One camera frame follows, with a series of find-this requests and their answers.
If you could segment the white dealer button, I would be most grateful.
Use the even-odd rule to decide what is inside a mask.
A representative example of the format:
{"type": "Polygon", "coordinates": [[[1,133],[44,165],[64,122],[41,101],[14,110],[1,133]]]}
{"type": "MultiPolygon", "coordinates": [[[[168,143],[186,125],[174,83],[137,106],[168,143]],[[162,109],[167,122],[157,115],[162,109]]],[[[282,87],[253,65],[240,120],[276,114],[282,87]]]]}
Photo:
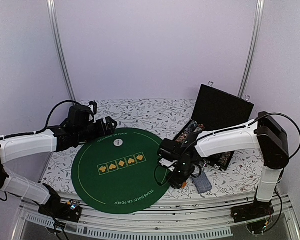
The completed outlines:
{"type": "Polygon", "coordinates": [[[116,147],[122,146],[123,143],[124,143],[123,140],[120,139],[120,138],[117,138],[117,139],[115,139],[115,140],[113,141],[113,144],[114,144],[114,146],[116,146],[116,147]]]}

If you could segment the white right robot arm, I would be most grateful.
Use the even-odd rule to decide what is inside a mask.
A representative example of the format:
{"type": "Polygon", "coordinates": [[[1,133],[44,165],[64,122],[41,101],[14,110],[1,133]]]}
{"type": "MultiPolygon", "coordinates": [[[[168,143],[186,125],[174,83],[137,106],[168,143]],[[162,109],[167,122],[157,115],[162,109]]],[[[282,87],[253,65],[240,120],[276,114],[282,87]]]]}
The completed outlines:
{"type": "Polygon", "coordinates": [[[249,206],[252,218],[259,218],[268,210],[268,203],[278,184],[281,172],[290,161],[288,136],[273,118],[274,113],[260,112],[256,119],[214,131],[190,133],[184,142],[164,139],[157,155],[160,165],[170,162],[167,182],[174,189],[193,175],[195,165],[213,155],[240,150],[258,150],[263,160],[256,201],[249,206]]]}

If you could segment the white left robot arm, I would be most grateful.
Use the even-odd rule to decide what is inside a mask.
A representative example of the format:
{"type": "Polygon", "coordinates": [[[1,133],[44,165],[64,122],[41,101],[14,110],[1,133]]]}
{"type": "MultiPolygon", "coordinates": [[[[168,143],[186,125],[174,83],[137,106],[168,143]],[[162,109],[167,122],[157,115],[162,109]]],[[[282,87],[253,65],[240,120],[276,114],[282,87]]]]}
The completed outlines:
{"type": "Polygon", "coordinates": [[[67,118],[60,125],[0,136],[0,192],[32,200],[44,206],[53,217],[60,217],[65,211],[64,205],[51,186],[20,176],[5,164],[36,154],[63,152],[114,134],[118,123],[110,116],[95,119],[96,113],[92,102],[88,106],[76,104],[70,107],[67,118]]]}

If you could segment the blue playing card deck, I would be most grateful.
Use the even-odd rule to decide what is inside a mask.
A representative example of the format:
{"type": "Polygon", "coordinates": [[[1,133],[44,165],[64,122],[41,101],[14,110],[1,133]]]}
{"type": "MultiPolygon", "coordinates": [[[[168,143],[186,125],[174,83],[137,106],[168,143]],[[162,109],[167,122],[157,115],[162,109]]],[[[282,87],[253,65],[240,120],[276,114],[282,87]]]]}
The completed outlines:
{"type": "Polygon", "coordinates": [[[204,194],[212,190],[213,186],[205,172],[197,177],[192,176],[191,178],[199,194],[204,194]]]}

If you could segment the round green poker mat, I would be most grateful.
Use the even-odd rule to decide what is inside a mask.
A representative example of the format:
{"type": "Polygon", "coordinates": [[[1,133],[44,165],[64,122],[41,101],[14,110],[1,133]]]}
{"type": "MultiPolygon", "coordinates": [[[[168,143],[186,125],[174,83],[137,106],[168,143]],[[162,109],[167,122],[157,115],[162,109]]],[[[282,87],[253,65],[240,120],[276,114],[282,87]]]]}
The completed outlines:
{"type": "Polygon", "coordinates": [[[162,139],[146,130],[119,128],[85,144],[71,169],[75,192],[88,206],[108,214],[131,214],[158,202],[168,191],[169,170],[158,166],[162,139]],[[123,145],[114,146],[122,139],[123,145]]]}

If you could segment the black poker chip case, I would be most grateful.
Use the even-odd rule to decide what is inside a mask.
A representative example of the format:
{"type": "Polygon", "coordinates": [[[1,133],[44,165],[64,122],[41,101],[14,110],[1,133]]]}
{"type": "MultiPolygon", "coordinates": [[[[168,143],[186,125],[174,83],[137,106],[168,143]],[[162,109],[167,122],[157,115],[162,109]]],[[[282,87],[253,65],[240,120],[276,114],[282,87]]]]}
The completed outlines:
{"type": "MultiPolygon", "coordinates": [[[[246,123],[254,104],[230,93],[202,84],[190,120],[174,137],[181,135],[191,121],[204,125],[204,131],[210,132],[246,123]]],[[[182,143],[183,152],[195,140],[196,134],[189,134],[182,143]]]]}

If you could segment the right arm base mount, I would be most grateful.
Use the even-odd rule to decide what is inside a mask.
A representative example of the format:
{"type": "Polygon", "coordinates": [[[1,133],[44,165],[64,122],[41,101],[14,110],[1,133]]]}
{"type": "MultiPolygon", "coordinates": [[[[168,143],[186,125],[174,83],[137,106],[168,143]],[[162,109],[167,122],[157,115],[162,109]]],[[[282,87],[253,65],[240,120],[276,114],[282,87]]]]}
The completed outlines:
{"type": "Polygon", "coordinates": [[[272,201],[262,202],[258,200],[254,200],[249,204],[232,207],[230,210],[230,215],[235,223],[253,221],[248,223],[246,227],[254,235],[264,233],[269,224],[266,217],[270,217],[274,213],[272,201]]]}

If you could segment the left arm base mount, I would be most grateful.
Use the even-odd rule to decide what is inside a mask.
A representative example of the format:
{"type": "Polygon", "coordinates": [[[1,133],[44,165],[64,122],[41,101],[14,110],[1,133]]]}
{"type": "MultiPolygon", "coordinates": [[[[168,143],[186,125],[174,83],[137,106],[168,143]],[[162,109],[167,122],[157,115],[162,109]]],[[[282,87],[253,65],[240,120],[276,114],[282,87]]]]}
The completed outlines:
{"type": "Polygon", "coordinates": [[[60,219],[78,223],[82,214],[82,207],[80,202],[76,200],[69,200],[67,203],[61,202],[59,194],[49,185],[43,184],[50,194],[46,204],[39,206],[38,212],[42,215],[50,216],[53,219],[60,219]]]}

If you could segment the left aluminium frame post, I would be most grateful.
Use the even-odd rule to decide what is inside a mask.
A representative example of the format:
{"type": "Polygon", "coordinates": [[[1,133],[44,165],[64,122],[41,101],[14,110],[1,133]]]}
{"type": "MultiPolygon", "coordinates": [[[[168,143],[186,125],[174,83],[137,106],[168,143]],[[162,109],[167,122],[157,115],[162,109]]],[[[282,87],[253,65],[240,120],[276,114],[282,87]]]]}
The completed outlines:
{"type": "Polygon", "coordinates": [[[67,62],[63,50],[62,39],[61,39],[58,18],[57,18],[56,4],[54,0],[47,0],[46,2],[47,2],[47,10],[49,15],[52,35],[55,43],[56,53],[60,64],[65,88],[67,90],[69,99],[72,101],[76,101],[75,91],[70,79],[70,74],[68,71],[67,62]]]}

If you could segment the aluminium frame post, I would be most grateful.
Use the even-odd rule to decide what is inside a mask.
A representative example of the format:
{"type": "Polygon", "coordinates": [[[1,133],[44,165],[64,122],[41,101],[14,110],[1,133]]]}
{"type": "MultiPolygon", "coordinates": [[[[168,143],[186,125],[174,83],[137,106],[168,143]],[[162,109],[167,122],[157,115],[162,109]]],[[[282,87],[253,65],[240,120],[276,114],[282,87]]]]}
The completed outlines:
{"type": "Polygon", "coordinates": [[[246,99],[245,92],[246,92],[246,89],[248,86],[248,81],[249,81],[251,69],[253,66],[254,56],[256,53],[256,48],[257,48],[260,30],[261,30],[261,26],[262,26],[264,6],[265,6],[264,0],[256,1],[254,22],[253,22],[252,35],[251,35],[247,60],[245,63],[243,76],[242,76],[242,80],[241,80],[238,95],[237,95],[241,99],[246,99]]]}
{"type": "Polygon", "coordinates": [[[47,10],[49,15],[52,35],[55,43],[56,53],[60,64],[65,88],[67,90],[69,99],[72,101],[76,101],[75,91],[70,79],[70,74],[68,71],[67,62],[63,50],[62,39],[61,39],[58,18],[57,18],[56,4],[54,0],[47,0],[46,2],[47,2],[47,10]]]}

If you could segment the right aluminium frame post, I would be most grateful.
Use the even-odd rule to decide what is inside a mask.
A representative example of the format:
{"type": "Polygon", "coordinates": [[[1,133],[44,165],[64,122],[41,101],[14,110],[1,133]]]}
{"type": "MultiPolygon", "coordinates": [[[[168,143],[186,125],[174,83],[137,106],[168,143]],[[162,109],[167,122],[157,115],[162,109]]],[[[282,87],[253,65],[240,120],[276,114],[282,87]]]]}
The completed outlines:
{"type": "Polygon", "coordinates": [[[242,80],[241,80],[238,95],[237,95],[241,99],[246,99],[245,92],[246,92],[246,89],[248,86],[248,81],[249,81],[251,69],[253,66],[254,56],[256,53],[256,48],[257,48],[260,30],[261,30],[261,26],[262,26],[264,6],[265,6],[264,0],[256,1],[254,22],[253,22],[252,35],[251,35],[247,60],[245,63],[243,76],[242,76],[242,80]]]}

